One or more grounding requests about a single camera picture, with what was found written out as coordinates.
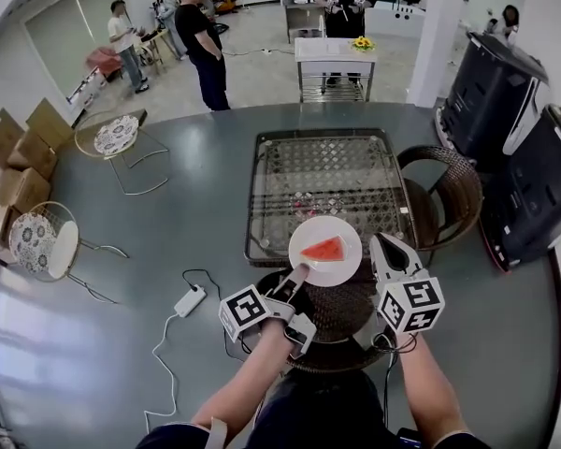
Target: metal cart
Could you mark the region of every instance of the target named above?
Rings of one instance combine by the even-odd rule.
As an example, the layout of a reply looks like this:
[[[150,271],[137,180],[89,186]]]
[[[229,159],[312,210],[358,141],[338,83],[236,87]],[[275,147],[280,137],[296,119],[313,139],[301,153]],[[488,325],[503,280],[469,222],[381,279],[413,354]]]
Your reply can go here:
[[[291,43],[291,32],[298,30],[324,31],[324,8],[313,2],[297,3],[283,0],[287,20],[287,40]]]
[[[378,55],[357,51],[351,42],[349,38],[295,39],[301,103],[370,100]],[[329,78],[339,75],[339,82],[327,84]]]

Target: white pillar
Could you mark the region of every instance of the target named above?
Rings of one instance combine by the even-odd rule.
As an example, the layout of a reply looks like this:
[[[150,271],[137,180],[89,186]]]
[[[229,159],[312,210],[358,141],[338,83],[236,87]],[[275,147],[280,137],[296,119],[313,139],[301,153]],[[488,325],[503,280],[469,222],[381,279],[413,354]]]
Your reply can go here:
[[[432,108],[439,96],[464,0],[426,1],[424,28],[407,102]]]

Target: window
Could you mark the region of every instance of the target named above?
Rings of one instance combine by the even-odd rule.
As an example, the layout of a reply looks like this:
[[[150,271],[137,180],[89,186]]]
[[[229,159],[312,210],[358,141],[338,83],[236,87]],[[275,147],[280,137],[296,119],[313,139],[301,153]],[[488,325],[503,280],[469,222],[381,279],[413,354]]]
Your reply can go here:
[[[109,45],[108,20],[114,0],[59,0],[25,23],[37,53],[65,96],[90,73],[86,58]]]

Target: watermelon slice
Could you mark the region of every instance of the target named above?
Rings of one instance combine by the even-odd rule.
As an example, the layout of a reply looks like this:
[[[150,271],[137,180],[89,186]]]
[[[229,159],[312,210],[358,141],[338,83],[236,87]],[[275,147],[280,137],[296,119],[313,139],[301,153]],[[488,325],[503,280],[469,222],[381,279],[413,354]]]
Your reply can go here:
[[[309,246],[301,254],[312,261],[330,262],[345,260],[343,243],[338,236]]]

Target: cardboard box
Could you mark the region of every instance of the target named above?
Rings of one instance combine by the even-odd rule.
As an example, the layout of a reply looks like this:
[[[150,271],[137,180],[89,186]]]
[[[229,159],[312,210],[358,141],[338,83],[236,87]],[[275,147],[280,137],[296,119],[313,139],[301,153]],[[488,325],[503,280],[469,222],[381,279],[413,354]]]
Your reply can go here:
[[[0,207],[11,206],[26,213],[50,197],[50,184],[33,168],[23,172],[7,169],[0,177]]]
[[[33,168],[44,180],[49,180],[58,158],[35,133],[28,131],[15,145],[8,157],[8,165],[15,169]]]
[[[16,263],[10,252],[8,237],[14,222],[21,216],[21,213],[11,207],[0,209],[0,259],[8,264]]]
[[[55,152],[70,138],[73,129],[50,102],[44,98],[27,119],[29,131],[43,139]]]
[[[5,109],[0,110],[0,167],[7,167],[7,160],[19,138],[25,132]]]

